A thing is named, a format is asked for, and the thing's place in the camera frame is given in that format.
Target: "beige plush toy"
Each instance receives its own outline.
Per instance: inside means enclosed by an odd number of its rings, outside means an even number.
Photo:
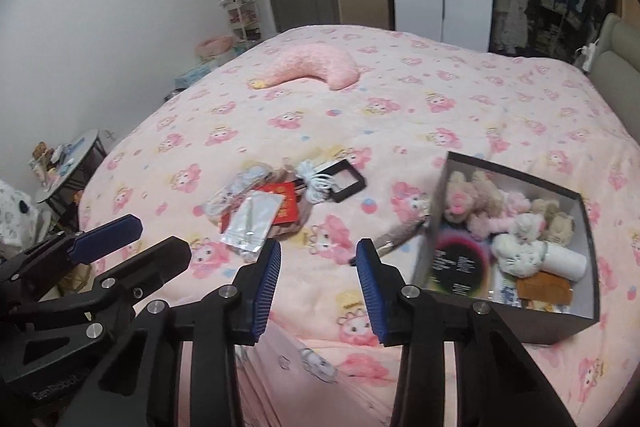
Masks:
[[[489,217],[498,217],[504,206],[504,196],[486,175],[484,171],[476,171],[471,177],[471,183],[478,191],[476,212],[484,210]]]
[[[462,172],[452,172],[447,183],[444,217],[450,223],[462,223],[476,206],[478,191]]]
[[[574,237],[574,218],[564,212],[558,212],[551,220],[548,230],[543,233],[543,239],[566,247]]]
[[[556,200],[534,200],[531,203],[531,213],[545,216],[547,228],[558,212],[560,212],[560,204]]]

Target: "white cable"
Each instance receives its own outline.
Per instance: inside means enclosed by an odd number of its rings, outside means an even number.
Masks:
[[[309,160],[303,161],[296,168],[296,176],[302,178],[306,185],[305,197],[311,204],[318,204],[329,198],[329,190],[338,188],[334,177],[329,174],[317,174]]]

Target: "plush pillow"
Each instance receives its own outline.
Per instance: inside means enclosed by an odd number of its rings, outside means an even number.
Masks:
[[[343,49],[328,44],[295,44],[285,48],[265,75],[252,81],[252,86],[263,89],[305,76],[320,78],[335,90],[355,84],[360,71]]]

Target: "metal screw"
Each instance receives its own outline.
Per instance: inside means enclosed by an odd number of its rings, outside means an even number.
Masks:
[[[100,322],[94,322],[93,324],[89,324],[86,328],[86,336],[90,339],[97,339],[101,334],[104,328]]]
[[[100,286],[106,289],[106,288],[111,288],[115,283],[116,283],[116,280],[113,277],[108,277],[107,279],[102,281],[102,284],[100,284]]]
[[[484,301],[476,301],[472,304],[472,308],[478,315],[486,315],[491,311],[491,306]]]
[[[418,295],[420,295],[420,288],[418,288],[418,286],[414,286],[412,284],[407,284],[405,286],[402,286],[402,289],[400,290],[400,292],[406,298],[413,299],[413,298],[417,297]]]
[[[218,295],[220,295],[225,299],[231,298],[237,293],[238,293],[238,288],[236,288],[232,284],[225,284],[218,290]]]
[[[162,310],[164,310],[164,302],[163,301],[151,301],[146,306],[146,309],[149,311],[149,313],[153,313],[154,315],[156,315],[156,314],[160,313]]]

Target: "open gray box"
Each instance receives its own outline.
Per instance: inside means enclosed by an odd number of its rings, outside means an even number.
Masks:
[[[511,328],[511,331],[522,343],[555,344],[599,322],[598,264],[589,219],[580,194],[530,174],[459,153],[449,152],[447,155],[447,161],[431,198],[430,227],[426,233],[426,241],[418,253],[412,284],[420,288],[427,288],[440,222],[443,219],[444,198],[449,175],[453,171],[460,171],[470,180],[473,172],[478,169],[492,172],[494,174],[492,181],[501,190],[517,190],[530,200],[537,198],[558,200],[560,209],[573,217],[575,223],[574,237],[567,248],[587,257],[587,269],[584,276],[573,284],[574,298],[570,306],[570,313],[537,311],[492,302],[492,307],[505,324]],[[468,307],[471,301],[476,300],[465,296],[429,292],[438,301],[464,307]]]

